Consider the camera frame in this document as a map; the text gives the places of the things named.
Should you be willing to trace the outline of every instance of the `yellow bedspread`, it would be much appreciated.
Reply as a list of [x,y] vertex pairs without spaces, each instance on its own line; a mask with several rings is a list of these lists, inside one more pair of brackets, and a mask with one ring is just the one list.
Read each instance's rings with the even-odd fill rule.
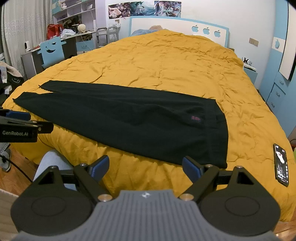
[[[125,38],[46,69],[18,87],[3,107],[25,111],[12,98],[24,91],[45,93],[38,86],[48,80],[124,85],[216,99],[228,124],[228,170],[243,165],[277,200],[281,221],[291,219],[296,205],[296,164],[291,146],[232,50],[201,36],[168,30]],[[40,120],[35,115],[32,119]],[[38,138],[37,143],[13,145],[35,163],[52,148],[73,165],[90,164],[108,155],[110,169],[103,182],[113,195],[122,189],[166,188],[179,195],[191,185],[180,166],[117,150],[59,126]],[[274,143],[287,151],[289,187],[275,179]]]

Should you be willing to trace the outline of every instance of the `blue chair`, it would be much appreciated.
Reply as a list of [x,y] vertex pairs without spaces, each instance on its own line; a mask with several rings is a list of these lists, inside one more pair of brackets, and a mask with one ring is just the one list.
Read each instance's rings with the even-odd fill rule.
[[62,48],[65,43],[65,41],[61,41],[61,37],[55,37],[40,44],[38,54],[42,54],[44,69],[65,60]]

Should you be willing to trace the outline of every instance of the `white headboard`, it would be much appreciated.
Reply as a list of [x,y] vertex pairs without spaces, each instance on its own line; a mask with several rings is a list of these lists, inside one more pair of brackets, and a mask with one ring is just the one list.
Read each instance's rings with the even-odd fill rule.
[[135,16],[130,17],[129,36],[138,29],[149,29],[161,25],[163,29],[186,35],[200,35],[224,47],[228,44],[229,29],[212,23],[173,17]]

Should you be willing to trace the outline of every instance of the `apple cutout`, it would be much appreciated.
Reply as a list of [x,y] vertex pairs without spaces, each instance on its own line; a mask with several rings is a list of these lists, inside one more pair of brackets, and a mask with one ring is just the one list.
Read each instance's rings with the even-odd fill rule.
[[220,38],[220,30],[214,32],[215,37]]
[[210,34],[210,30],[209,30],[209,28],[204,28],[204,29],[203,29],[203,32],[204,32],[204,34]]
[[192,29],[193,32],[196,32],[196,33],[198,32],[198,26],[197,25],[193,26],[191,29]]
[[279,48],[279,40],[278,40],[278,39],[276,40],[276,45],[275,45],[275,47],[276,47],[276,49]]

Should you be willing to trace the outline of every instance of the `phone screen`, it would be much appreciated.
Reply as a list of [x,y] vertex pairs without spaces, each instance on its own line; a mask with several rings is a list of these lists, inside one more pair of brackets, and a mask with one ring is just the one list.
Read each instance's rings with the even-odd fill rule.
[[289,171],[286,151],[274,144],[274,168],[276,179],[286,187],[289,185]]

